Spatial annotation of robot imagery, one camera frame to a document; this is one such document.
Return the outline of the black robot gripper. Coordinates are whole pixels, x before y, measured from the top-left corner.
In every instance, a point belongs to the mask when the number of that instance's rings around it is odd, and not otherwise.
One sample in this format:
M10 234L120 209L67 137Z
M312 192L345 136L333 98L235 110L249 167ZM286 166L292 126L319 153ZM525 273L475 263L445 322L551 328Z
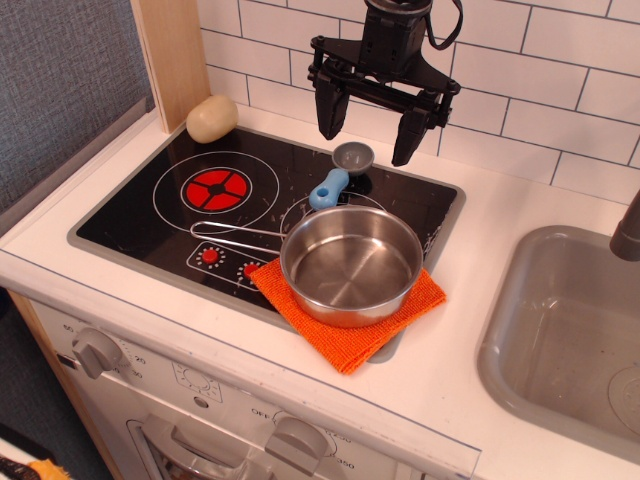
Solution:
M402 113L392 165L404 166L426 131L444 127L458 82L430 65L422 45L445 50L457 39L457 23L442 42L435 38L431 1L368 1L362 38L311 39L313 63L308 78L315 89L317 122L327 140L341 131L349 98Z

